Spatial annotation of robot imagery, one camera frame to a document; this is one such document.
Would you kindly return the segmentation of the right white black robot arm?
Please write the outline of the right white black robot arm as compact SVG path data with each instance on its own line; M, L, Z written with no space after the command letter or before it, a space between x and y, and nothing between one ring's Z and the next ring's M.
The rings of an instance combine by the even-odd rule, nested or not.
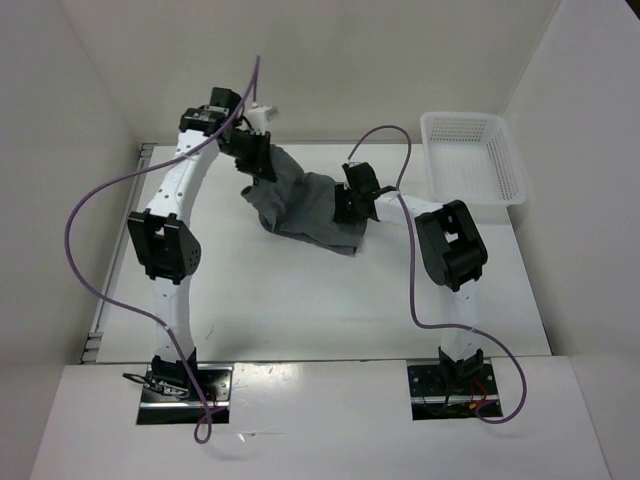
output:
M477 283L488 252L467 205L446 204L403 195L393 186L380 185L367 163L342 165L346 181L336 187L334 220L353 224L361 220L404 226L410 244L410 312L417 317L415 286L417 263L439 288L446 304L446 319L425 324L440 330L438 378L447 395L458 394L478 377L484 353L477 340Z

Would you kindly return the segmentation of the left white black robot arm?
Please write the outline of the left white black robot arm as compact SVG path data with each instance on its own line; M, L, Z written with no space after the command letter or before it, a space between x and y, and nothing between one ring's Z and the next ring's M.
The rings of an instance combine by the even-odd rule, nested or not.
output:
M190 230L191 214L204 178L219 154L231 156L244 173L275 181L269 121L278 110L253 103L230 89L213 88L207 104L180 118L176 154L180 162L165 174L144 210L132 212L127 227L138 262L151 281L158 346L143 385L185 400L196 394L200 376L190 327L190 283L202 259Z

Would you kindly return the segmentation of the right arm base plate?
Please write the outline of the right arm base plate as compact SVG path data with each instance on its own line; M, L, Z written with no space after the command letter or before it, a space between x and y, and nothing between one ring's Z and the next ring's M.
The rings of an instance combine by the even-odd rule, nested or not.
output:
M408 362L407 377L414 421L503 417L494 370L485 362L476 378L463 386L447 387L434 360Z

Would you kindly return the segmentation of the grey shorts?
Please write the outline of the grey shorts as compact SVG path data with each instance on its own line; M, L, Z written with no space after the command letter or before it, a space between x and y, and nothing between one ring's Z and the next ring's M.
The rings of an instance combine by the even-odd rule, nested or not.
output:
M330 176L306 172L283 148L270 147L277 180L255 179L241 191L258 214L262 227L275 235L352 256L366 232L366 221L334 221L335 188Z

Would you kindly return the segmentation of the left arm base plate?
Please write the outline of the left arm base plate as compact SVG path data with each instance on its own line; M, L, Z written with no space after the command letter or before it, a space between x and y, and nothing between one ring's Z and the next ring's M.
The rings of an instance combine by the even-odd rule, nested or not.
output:
M199 364L196 378L203 390L214 424L227 424L234 367L231 364ZM205 417L205 409L190 382L186 387L167 382L150 382L151 368L138 382L142 384L137 425L195 425Z

